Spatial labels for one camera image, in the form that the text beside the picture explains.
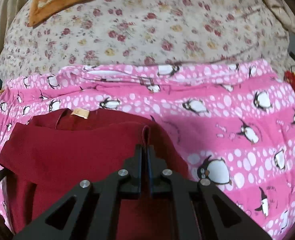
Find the pink penguin blanket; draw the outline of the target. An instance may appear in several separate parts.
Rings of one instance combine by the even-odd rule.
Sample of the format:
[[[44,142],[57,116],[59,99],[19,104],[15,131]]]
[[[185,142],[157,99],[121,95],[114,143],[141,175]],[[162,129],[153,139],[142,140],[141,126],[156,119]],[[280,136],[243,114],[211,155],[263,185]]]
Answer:
[[[295,93],[267,61],[67,66],[10,80],[0,95],[0,152],[15,124],[64,108],[156,120],[192,179],[201,168],[273,239],[294,225]]]

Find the floral quilt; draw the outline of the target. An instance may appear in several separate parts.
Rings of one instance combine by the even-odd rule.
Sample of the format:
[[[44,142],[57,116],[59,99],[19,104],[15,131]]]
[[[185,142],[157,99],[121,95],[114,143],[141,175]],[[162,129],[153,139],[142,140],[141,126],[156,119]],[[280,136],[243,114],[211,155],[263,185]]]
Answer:
[[[284,0],[89,0],[28,23],[16,14],[0,51],[0,78],[64,66],[242,63],[267,60],[282,75],[295,15]]]

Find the dark red garment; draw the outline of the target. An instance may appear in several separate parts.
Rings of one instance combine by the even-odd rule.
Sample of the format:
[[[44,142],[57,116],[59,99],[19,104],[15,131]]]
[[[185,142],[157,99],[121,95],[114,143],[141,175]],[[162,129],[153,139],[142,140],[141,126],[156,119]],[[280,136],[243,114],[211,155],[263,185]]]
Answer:
[[[186,176],[188,167],[153,118],[98,109],[84,119],[69,109],[14,126],[0,153],[7,175],[8,207],[16,234],[82,180],[97,182],[120,170],[141,145],[141,194],[122,199],[115,239],[171,239],[170,203],[150,192],[147,150]]]

